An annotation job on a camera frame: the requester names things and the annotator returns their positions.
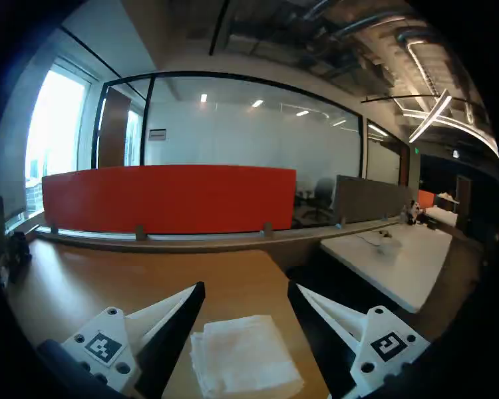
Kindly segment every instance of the office window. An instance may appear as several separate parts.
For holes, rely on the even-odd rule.
[[[294,169],[292,228],[333,223],[336,176],[359,176],[359,117],[312,96],[231,78],[157,78],[146,165],[213,164]],[[266,193],[255,193],[265,196]]]
[[[368,120],[368,165],[366,178],[407,185],[409,146],[389,131]]]
[[[78,132],[90,84],[54,65],[39,95],[28,132],[25,159],[27,212],[43,208],[43,176],[77,169]]]
[[[137,166],[140,164],[141,129],[142,117],[134,111],[129,111],[124,147],[124,166]]]

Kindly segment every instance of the recessed light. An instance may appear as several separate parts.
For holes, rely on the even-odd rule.
[[[386,133],[384,130],[379,129],[379,128],[378,128],[377,126],[375,126],[375,125],[368,124],[368,127],[369,127],[370,129],[375,130],[375,132],[377,132],[377,133],[381,133],[383,136],[388,136],[388,133]]]

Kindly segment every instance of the wall sign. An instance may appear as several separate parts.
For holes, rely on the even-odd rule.
[[[150,129],[149,140],[151,141],[165,141],[166,129]]]

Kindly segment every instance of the ceiling light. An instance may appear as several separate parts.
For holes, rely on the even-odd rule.
[[[371,123],[368,124],[368,127],[375,130],[377,133],[381,133],[383,136],[388,136],[388,133],[386,133],[384,130],[379,129],[377,126],[372,125]]]
[[[449,95],[447,89],[444,90],[432,110],[430,110],[427,117],[420,123],[420,126],[411,134],[409,143],[414,142],[433,122],[434,120],[442,113],[442,111],[449,105],[451,101],[451,96]]]
[[[426,116],[425,116],[426,112],[416,111],[416,110],[407,110],[407,111],[417,112],[417,114],[405,113],[405,114],[403,114],[403,116],[408,116],[409,118],[419,118],[419,119],[426,118]],[[438,116],[438,118],[436,118],[435,122],[445,124],[447,126],[451,126],[452,128],[455,128],[455,129],[460,129],[461,131],[466,132],[466,133],[470,134],[471,136],[479,139],[480,141],[485,143],[485,145],[487,145],[497,155],[497,158],[499,158],[499,150],[497,148],[497,143],[496,143],[495,139],[491,138],[490,139],[491,141],[490,141],[486,137],[487,136],[486,133],[483,132],[481,129],[478,129],[475,126],[465,124],[459,120],[449,118],[447,116]]]

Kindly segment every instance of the white desk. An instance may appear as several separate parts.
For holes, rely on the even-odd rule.
[[[383,230],[402,244],[394,255],[382,254],[355,234],[324,239],[321,246],[402,308],[416,313],[436,282],[452,237],[420,225]]]

